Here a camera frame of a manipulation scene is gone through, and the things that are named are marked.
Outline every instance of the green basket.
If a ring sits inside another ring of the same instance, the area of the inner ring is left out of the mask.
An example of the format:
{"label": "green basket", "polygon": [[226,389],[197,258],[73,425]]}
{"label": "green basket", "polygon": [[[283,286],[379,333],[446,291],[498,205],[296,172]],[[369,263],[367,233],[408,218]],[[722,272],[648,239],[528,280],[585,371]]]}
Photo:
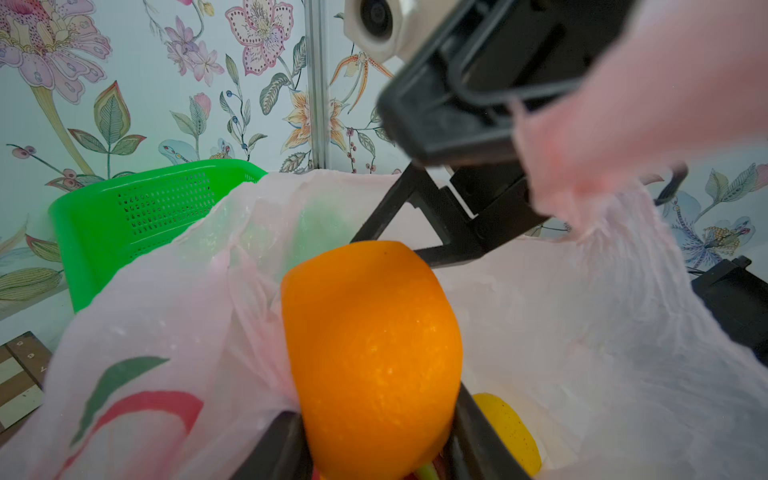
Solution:
{"label": "green basket", "polygon": [[56,200],[53,220],[74,311],[116,272],[170,243],[243,182],[264,170],[242,160],[207,160],[114,178]]}

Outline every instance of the gloved hand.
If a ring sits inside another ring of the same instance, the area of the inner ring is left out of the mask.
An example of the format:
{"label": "gloved hand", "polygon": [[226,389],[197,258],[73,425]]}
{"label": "gloved hand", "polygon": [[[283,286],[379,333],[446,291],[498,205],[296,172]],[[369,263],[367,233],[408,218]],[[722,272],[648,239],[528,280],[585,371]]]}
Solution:
{"label": "gloved hand", "polygon": [[579,90],[514,103],[535,209],[585,233],[633,176],[768,133],[766,20],[766,0],[644,0]]}

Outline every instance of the yellow fruit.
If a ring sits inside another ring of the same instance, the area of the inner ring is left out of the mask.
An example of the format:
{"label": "yellow fruit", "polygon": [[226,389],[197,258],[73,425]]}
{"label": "yellow fruit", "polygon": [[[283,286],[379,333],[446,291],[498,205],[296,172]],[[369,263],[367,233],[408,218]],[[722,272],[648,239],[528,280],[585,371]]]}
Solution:
{"label": "yellow fruit", "polygon": [[477,393],[472,398],[515,460],[530,476],[536,475],[541,470],[541,456],[518,414],[496,395]]}
{"label": "yellow fruit", "polygon": [[458,323],[435,274],[399,242],[329,251],[283,279],[283,321],[307,441],[329,480],[396,480],[448,439]]}

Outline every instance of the wooden board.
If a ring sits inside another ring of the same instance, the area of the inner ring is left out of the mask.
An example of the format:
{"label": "wooden board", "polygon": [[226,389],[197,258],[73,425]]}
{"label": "wooden board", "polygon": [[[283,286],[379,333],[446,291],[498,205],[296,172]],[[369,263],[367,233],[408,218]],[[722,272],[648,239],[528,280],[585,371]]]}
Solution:
{"label": "wooden board", "polygon": [[42,404],[41,388],[50,361],[51,352],[32,332],[0,346],[0,446]]}

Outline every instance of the green print on bag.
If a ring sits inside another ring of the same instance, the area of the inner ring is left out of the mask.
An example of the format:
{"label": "green print on bag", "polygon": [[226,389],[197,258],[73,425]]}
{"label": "green print on bag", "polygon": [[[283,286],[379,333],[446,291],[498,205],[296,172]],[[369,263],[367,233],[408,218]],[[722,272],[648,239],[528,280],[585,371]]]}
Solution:
{"label": "green print on bag", "polygon": [[168,360],[169,359],[163,359],[158,356],[138,356],[133,359],[115,363],[113,366],[106,369],[98,380],[91,397],[85,403],[83,416],[80,418],[80,428],[74,435],[70,445],[74,445],[83,438],[88,427],[93,423],[96,412],[107,403],[109,396],[112,395],[115,390],[141,376],[143,373],[152,370],[156,366],[166,363]]}

